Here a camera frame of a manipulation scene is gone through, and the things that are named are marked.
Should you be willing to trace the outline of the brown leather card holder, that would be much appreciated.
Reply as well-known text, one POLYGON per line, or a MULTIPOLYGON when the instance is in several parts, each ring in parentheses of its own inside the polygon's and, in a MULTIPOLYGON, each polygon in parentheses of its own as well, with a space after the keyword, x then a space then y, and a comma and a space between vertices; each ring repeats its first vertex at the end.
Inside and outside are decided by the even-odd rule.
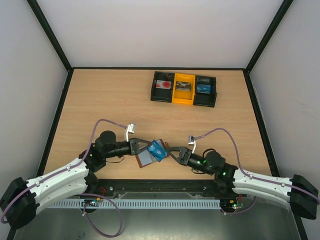
MULTIPOLYGON (((164 141, 162 139, 157 139, 156 142, 162 147, 164 148, 165 146, 167 146, 167 143, 164 143, 164 141)), ((143 152, 141 152, 140 154, 135 156, 138 166, 140 168, 144 168, 150 164, 159 162, 148 150, 144 150, 143 152)))

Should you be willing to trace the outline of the blue VIP card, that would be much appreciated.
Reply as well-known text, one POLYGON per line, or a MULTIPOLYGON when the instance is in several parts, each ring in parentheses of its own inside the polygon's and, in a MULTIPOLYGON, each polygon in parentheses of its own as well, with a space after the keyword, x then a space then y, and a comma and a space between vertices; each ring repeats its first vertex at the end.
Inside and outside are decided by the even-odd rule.
POLYGON ((161 162, 168 156, 168 153, 166 152, 165 148, 161 145, 161 143, 158 143, 156 140, 153 140, 151 142, 151 145, 148 147, 147 150, 158 162, 161 162))

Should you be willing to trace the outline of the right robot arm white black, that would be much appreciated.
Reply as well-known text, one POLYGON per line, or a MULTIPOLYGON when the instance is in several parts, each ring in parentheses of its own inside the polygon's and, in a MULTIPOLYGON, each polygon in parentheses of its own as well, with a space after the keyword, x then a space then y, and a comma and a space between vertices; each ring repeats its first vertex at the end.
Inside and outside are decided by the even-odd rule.
POLYGON ((226 163, 213 148, 202 155, 187 147, 166 147, 165 150, 178 164, 214 176, 218 191, 224 196, 233 192, 251 195, 283 206, 301 218, 317 218, 319 191, 301 175, 274 177, 242 170, 226 163))

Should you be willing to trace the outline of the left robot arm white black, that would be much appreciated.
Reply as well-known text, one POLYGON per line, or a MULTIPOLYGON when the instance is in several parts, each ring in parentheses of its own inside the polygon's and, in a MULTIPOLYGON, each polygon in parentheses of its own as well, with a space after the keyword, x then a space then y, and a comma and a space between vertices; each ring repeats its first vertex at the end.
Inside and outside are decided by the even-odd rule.
POLYGON ((138 155, 151 144, 140 138, 117 141, 114 132, 102 132, 70 163, 42 176, 12 180, 0 199, 1 223, 17 230, 60 200, 93 193, 98 184, 95 172, 106 166, 108 158, 138 155))

